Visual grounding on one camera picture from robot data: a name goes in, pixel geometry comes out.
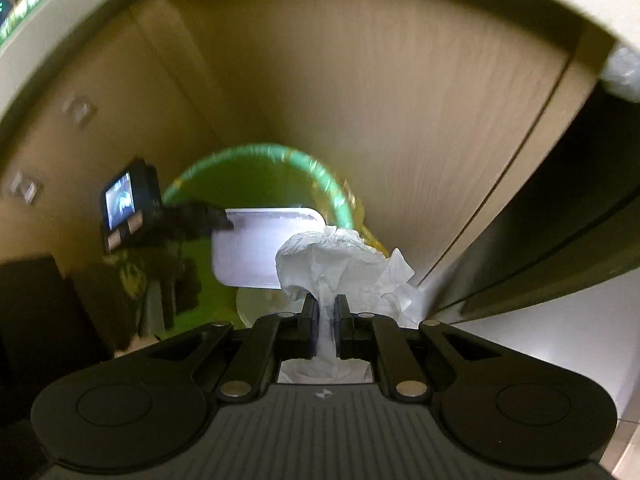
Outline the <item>red plastic food tray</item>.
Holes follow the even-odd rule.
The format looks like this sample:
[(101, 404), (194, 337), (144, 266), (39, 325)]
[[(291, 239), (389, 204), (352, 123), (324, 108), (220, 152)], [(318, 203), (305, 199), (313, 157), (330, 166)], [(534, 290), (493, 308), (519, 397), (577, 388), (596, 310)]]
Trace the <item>red plastic food tray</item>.
[(232, 231), (212, 234), (212, 271), (224, 286), (279, 289), (276, 255), (300, 233), (322, 232), (326, 222), (310, 208), (226, 210)]

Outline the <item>white tissue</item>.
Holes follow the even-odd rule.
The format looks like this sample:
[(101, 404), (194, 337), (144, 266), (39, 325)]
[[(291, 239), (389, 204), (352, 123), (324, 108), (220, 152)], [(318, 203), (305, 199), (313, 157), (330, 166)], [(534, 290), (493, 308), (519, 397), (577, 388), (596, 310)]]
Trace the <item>white tissue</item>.
[(344, 295), (352, 313), (389, 316), (415, 328), (425, 313), (420, 290), (410, 284), (414, 271), (399, 249), (388, 257), (368, 246), (354, 230), (327, 226), (318, 233), (291, 237), (276, 255), (277, 274), (288, 298), (311, 294), (320, 307), (317, 354), (281, 364), (280, 384), (364, 384), (372, 366), (337, 357), (333, 333), (334, 300)]

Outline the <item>white paper bowl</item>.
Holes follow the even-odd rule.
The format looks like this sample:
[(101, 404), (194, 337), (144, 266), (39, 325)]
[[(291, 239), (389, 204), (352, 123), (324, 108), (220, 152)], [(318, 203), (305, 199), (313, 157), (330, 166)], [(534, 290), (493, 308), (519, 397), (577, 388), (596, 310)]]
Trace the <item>white paper bowl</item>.
[(299, 313), (303, 310), (304, 300), (292, 300), (281, 289), (239, 288), (235, 304), (243, 325), (251, 328), (264, 315)]

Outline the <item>clear plastic bag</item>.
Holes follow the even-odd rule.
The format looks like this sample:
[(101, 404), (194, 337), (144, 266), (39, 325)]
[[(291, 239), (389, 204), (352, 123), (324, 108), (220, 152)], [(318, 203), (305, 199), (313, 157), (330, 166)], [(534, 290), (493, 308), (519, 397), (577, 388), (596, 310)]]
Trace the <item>clear plastic bag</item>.
[(600, 81), (608, 93), (631, 103), (640, 102), (639, 53), (616, 44), (606, 59)]

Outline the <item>green trash bin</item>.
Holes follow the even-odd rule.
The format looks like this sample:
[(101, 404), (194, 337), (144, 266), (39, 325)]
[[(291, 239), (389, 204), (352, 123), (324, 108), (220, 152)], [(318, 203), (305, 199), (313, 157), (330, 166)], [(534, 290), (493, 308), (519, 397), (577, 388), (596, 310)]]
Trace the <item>green trash bin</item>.
[(166, 191), (155, 167), (137, 157), (104, 186), (100, 205), (106, 252), (175, 247), (203, 286), (194, 308), (186, 283), (134, 274), (142, 337), (235, 316), (238, 290), (278, 289), (276, 255), (295, 234), (338, 226), (384, 248), (364, 226), (363, 206), (345, 180), (320, 160), (279, 144), (241, 145), (205, 157)]

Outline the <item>wooden cabinet door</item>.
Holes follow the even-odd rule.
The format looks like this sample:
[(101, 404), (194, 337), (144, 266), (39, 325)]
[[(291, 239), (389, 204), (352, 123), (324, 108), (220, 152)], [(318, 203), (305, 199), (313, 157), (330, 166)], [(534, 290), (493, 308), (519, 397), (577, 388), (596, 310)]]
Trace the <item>wooden cabinet door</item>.
[(2, 176), (42, 182), (34, 206), (3, 197), (1, 255), (99, 250), (100, 189), (130, 158), (168, 184), (250, 142), (318, 157), (364, 222), (430, 272), (528, 139), (580, 24), (544, 0), (138, 0), (60, 67), (14, 130)]

